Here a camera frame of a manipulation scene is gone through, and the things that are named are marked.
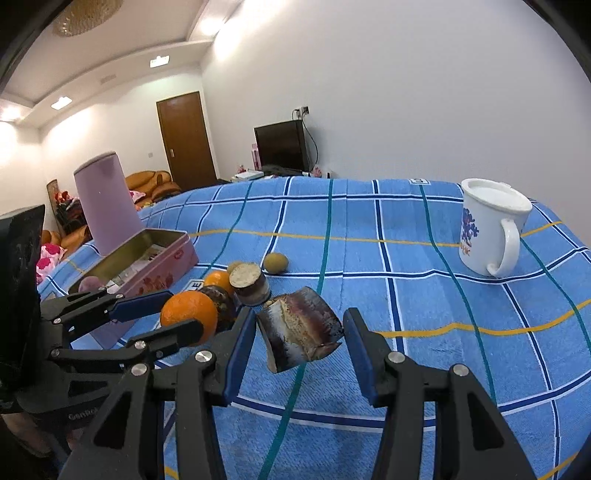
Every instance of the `ceiling light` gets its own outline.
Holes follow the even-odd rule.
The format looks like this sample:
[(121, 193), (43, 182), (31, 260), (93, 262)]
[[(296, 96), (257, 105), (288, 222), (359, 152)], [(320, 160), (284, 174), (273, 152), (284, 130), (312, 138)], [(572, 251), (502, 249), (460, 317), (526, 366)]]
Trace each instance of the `ceiling light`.
[(14, 122), (22, 118), (21, 109), (17, 106), (7, 106), (2, 110), (0, 114), (0, 121), (2, 122)]
[(66, 105), (70, 105), (72, 103), (72, 99), (70, 97), (60, 97), (60, 99), (54, 103), (51, 108), (55, 110), (61, 110)]
[(165, 57), (161, 57), (158, 55), (155, 59), (150, 60), (150, 68), (153, 69), (154, 67), (161, 67), (162, 65), (166, 65), (170, 60), (170, 55), (166, 55)]
[(204, 18), (199, 28), (204, 35), (213, 37), (223, 27), (224, 21), (221, 18)]
[(54, 20), (53, 33), (74, 37), (98, 27), (115, 15), (123, 0), (74, 0)]

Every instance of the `television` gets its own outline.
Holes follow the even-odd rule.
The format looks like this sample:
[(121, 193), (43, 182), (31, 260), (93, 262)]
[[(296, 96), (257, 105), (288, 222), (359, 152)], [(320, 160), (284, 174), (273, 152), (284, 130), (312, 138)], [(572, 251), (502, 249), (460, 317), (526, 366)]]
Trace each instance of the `television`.
[(257, 127), (255, 136), (263, 170), (265, 167), (281, 167), (310, 171), (302, 120)]

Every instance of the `purple cylinder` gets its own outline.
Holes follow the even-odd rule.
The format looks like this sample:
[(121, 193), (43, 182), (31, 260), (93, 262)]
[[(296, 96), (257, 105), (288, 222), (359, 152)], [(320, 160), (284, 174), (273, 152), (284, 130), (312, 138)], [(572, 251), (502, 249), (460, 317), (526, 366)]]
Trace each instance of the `purple cylinder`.
[(87, 161), (74, 172), (90, 233), (104, 257), (144, 228), (115, 152)]

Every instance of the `ceiling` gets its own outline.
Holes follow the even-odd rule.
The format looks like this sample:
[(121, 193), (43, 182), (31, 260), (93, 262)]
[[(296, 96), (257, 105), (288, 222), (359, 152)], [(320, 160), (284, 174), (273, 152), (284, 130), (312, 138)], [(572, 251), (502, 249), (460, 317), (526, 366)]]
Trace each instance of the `ceiling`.
[(56, 87), (102, 63), (165, 43), (184, 41), (203, 0), (125, 0), (102, 25), (64, 38), (49, 25), (5, 91), (37, 103)]
[(0, 100), (22, 105), (24, 118), (18, 123), (38, 128), (64, 111), (51, 108), (60, 96), (75, 105), (155, 73), (149, 60), (156, 55), (170, 55), (159, 73), (197, 63), (216, 35), (212, 21), (229, 18), (241, 1), (124, 0), (105, 23), (67, 38), (55, 35), (51, 24), (21, 60)]

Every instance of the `yellow stripe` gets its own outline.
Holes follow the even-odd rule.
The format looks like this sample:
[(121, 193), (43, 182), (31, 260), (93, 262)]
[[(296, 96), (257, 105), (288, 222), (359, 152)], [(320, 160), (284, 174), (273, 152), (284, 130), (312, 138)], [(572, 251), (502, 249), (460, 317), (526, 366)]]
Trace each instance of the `yellow stripe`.
[[(553, 222), (543, 225), (535, 230), (530, 230), (529, 232), (523, 233), (521, 236), (528, 236), (534, 233), (541, 232), (542, 230), (546, 230), (547, 228), (558, 225), (562, 222)], [(206, 236), (206, 235), (215, 235), (216, 233), (228, 233), (230, 230), (227, 228), (220, 228), (215, 230), (205, 230), (203, 232), (195, 232), (190, 233), (189, 236), (195, 238), (197, 236)], [(323, 236), (320, 235), (300, 235), (299, 233), (283, 233), (283, 232), (257, 232), (254, 230), (239, 230), (234, 229), (233, 233), (244, 233), (246, 235), (256, 235), (256, 236), (277, 236), (282, 238), (299, 238), (302, 240), (324, 240)], [(331, 236), (330, 239), (332, 241), (337, 242), (366, 242), (372, 244), (395, 244), (395, 245), (425, 245), (430, 247), (431, 242), (415, 242), (412, 240), (380, 240), (379, 238), (347, 238), (343, 236)], [(438, 243), (438, 247), (455, 247), (458, 248), (460, 244), (447, 244), (447, 243)]]
[[(577, 309), (581, 310), (582, 308), (586, 307), (591, 303), (591, 299), (585, 300), (577, 305)], [(509, 335), (519, 335), (521, 333), (528, 333), (528, 332), (541, 332), (543, 330), (548, 330), (556, 325), (562, 323), (566, 319), (572, 317), (574, 315), (574, 310), (569, 310), (564, 315), (561, 315), (556, 320), (552, 320), (551, 322), (544, 323), (543, 325), (537, 325), (535, 327), (527, 327), (527, 328), (515, 328), (511, 330), (492, 330), (489, 328), (480, 327), (479, 330), (481, 333), (486, 333), (488, 335), (494, 336), (509, 336)], [(423, 337), (435, 337), (438, 335), (445, 335), (446, 333), (451, 332), (452, 330), (465, 330), (467, 332), (473, 332), (474, 327), (472, 325), (467, 325), (465, 323), (459, 322), (451, 322), (447, 325), (433, 329), (433, 330), (405, 330), (403, 332), (377, 332), (380, 335), (386, 338), (423, 338)]]
[(556, 472), (560, 472), (565, 466), (567, 466), (570, 462), (572, 462), (574, 460), (574, 458), (577, 456), (578, 454), (575, 453), (573, 456), (568, 457), (564, 462), (562, 462), (558, 467), (553, 468), (550, 472), (548, 472), (547, 474), (545, 474), (544, 476), (541, 476), (540, 478), (538, 478), (538, 480), (548, 480), (548, 478), (550, 478), (552, 475), (554, 475)]
[(542, 230), (546, 230), (547, 228), (550, 228), (551, 226), (554, 226), (554, 225), (560, 225), (561, 223), (562, 222), (547, 223), (546, 225), (543, 225), (539, 228), (536, 228), (534, 230), (530, 230), (529, 232), (526, 232), (526, 233), (522, 233), (521, 236), (533, 235), (534, 233), (541, 232)]
[(78, 267), (78, 265), (76, 265), (72, 260), (70, 260), (69, 258), (65, 258), (64, 260), (62, 260), (63, 262), (69, 263), (72, 267), (74, 267), (74, 269), (78, 270), (78, 272), (84, 274), (84, 270), (82, 270), (80, 267)]
[(165, 466), (164, 467), (164, 473), (168, 476), (171, 476), (172, 478), (174, 478), (174, 480), (179, 480), (178, 478), (178, 473), (171, 469), (169, 466)]

